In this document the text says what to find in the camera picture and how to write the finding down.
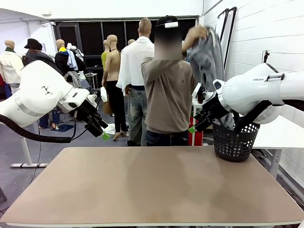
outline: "plastic laundry basket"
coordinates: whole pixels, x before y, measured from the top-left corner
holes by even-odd
[[[236,133],[223,125],[212,123],[215,153],[227,161],[245,161],[251,153],[255,142],[259,124],[251,123]]]

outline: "gray floor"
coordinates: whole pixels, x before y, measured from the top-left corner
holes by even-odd
[[[114,118],[102,113],[102,107],[100,107],[99,113],[102,115],[103,119],[111,124],[114,123]],[[64,121],[64,124],[74,125],[71,122],[72,118],[67,114],[61,114],[60,119]],[[85,128],[85,123],[77,123],[76,135],[79,135]],[[28,131],[38,133],[38,124],[34,123],[25,128]],[[40,130],[42,135],[53,135],[53,136],[72,136],[73,128],[65,133],[54,132],[50,130],[51,128]],[[48,163],[51,162],[59,153],[66,147],[73,146],[127,146],[128,138],[119,138],[117,141],[113,141],[112,138],[104,141],[100,137],[95,138],[90,134],[90,132],[84,133],[77,140],[71,143],[56,144],[56,143],[41,143],[41,155],[39,162]],[[32,140],[27,140],[28,149],[32,162],[37,162],[39,156],[40,144]],[[4,191],[8,198],[7,202],[3,202],[0,199],[0,210],[10,206],[16,198],[24,191],[24,189],[30,184],[35,169],[33,168],[11,168],[12,163],[24,163],[24,156],[22,153],[22,147],[20,143],[20,137],[18,134],[13,132],[7,126],[0,124],[0,187]],[[35,177],[37,177],[43,168],[37,168]],[[0,223],[2,228],[13,228],[4,223]]]

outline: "white robotic arm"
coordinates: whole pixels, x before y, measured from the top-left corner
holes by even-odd
[[[0,122],[5,123],[9,119],[25,127],[58,106],[63,112],[76,116],[77,120],[85,121],[86,128],[95,137],[103,133],[102,127],[107,127],[96,112],[95,99],[98,95],[90,95],[86,89],[74,88],[48,64],[34,61],[25,66],[20,75],[19,90],[0,102]],[[103,101],[107,101],[104,88],[99,95]]]
[[[303,72],[279,73],[269,64],[260,64],[227,82],[215,80],[213,85],[215,92],[208,92],[198,85],[193,93],[193,96],[204,99],[202,112],[195,117],[199,121],[195,126],[197,131],[206,129],[212,119],[231,112],[245,117],[235,127],[239,131],[250,122],[266,124],[275,120],[282,105],[303,109]]]

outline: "belt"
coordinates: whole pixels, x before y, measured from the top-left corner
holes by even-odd
[[[135,89],[135,90],[139,90],[139,91],[144,91],[144,86],[143,85],[130,85],[130,87],[132,89]]]

